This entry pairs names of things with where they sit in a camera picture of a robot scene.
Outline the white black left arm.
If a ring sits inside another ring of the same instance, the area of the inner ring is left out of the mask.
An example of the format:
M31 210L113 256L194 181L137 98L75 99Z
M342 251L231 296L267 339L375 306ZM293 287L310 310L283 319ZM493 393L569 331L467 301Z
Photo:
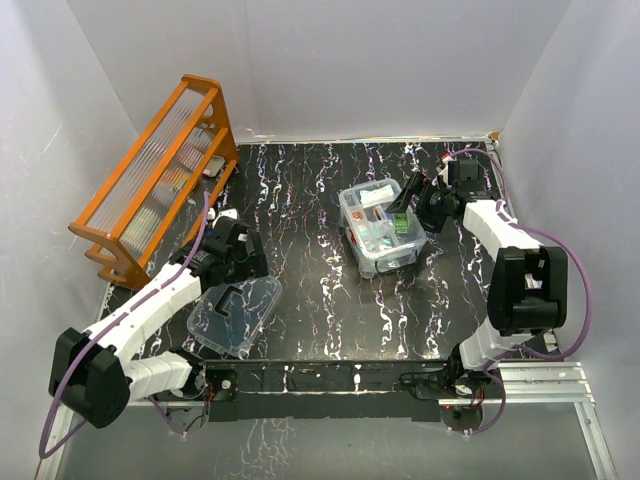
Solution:
M255 283L269 269L259 233L221 216L176 250L156 276L110 316L57 339L48 391L96 428L131 401L165 391L200 396L207 376L191 355L166 351L142 360L138 350L185 306L220 287Z

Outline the white bandage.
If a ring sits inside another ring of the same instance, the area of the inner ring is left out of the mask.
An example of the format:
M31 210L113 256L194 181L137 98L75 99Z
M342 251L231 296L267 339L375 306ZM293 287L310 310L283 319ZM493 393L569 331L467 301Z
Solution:
M368 208L377 204L391 202L396 197L396 194L391 185L386 185L372 190L361 189L359 196L362 206Z

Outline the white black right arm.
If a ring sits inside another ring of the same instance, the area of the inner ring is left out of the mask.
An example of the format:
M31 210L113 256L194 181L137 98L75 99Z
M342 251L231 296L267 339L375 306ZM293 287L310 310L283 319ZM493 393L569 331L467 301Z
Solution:
M507 353L563 326L567 315L567 252L526 233L504 199L477 189L477 174L468 159L449 162L447 174L435 180L415 172L386 209L400 214L413 208L431 233L440 232L447 219L459 219L493 261L486 319L436 374L440 389L460 397L487 383L486 373Z

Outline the clear kit lid black handle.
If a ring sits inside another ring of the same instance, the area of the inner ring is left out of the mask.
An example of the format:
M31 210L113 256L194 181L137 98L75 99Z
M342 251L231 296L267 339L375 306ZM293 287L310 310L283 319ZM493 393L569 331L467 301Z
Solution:
M246 358L281 294L279 279L271 275L211 287L196 302L187 329L221 356Z

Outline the green medicine carton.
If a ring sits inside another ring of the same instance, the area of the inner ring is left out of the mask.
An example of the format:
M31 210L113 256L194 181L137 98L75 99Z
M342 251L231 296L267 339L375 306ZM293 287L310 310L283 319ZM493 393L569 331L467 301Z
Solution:
M394 231L397 235L407 235L410 228L409 217L406 213L395 213L393 215Z

